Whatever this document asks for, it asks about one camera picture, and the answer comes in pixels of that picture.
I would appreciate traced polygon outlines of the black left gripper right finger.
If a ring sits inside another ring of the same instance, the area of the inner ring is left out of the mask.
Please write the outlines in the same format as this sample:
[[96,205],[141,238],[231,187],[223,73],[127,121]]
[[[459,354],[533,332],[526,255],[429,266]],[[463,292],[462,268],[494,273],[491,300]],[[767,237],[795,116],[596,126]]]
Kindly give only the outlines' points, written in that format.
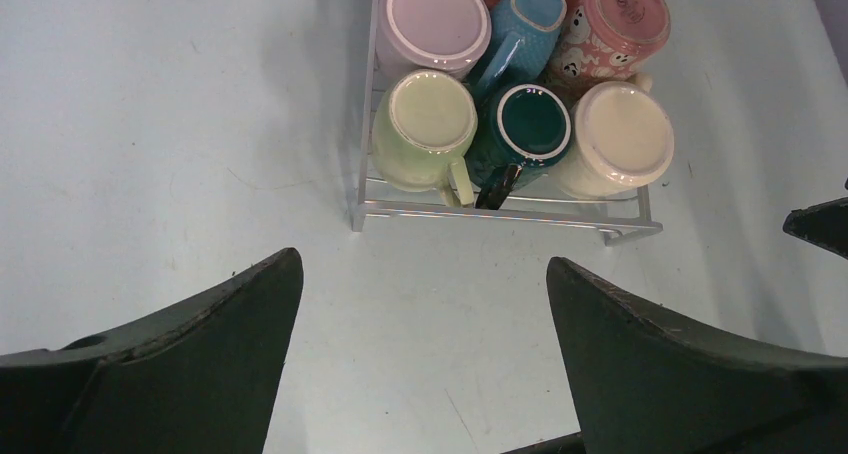
[[556,335],[588,453],[843,453],[847,361],[749,339],[555,257]]

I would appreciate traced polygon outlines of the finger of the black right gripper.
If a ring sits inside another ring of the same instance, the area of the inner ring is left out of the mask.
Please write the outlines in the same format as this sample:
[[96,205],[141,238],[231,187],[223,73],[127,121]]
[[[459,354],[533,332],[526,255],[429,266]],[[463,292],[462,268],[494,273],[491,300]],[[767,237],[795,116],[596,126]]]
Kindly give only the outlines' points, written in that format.
[[847,258],[847,198],[797,209],[786,217],[783,232]]

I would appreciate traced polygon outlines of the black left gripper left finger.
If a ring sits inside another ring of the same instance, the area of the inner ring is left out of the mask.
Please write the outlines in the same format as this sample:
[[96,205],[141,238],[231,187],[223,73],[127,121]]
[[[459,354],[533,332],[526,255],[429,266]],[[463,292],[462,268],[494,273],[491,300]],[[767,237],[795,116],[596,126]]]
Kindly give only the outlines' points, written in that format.
[[1,358],[5,453],[259,453],[304,284],[283,249],[58,349]]

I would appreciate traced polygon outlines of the dark teal mug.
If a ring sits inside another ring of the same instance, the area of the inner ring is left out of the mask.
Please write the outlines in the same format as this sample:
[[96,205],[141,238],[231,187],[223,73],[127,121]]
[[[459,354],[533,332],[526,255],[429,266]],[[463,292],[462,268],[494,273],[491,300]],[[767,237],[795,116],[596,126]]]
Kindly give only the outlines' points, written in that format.
[[549,89],[512,83],[486,97],[465,161],[479,188],[474,207],[497,210],[514,191],[540,178],[569,149],[570,115]]

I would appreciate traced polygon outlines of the light green mug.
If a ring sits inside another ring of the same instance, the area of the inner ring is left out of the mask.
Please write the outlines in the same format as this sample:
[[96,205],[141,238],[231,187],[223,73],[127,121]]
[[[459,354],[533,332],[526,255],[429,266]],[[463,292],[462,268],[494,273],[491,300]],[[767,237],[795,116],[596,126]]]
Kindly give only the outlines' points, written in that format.
[[381,98],[371,132],[372,163],[397,189],[435,189],[446,206],[468,206],[474,192],[465,153],[477,126],[474,101],[457,79],[436,70],[411,72]]

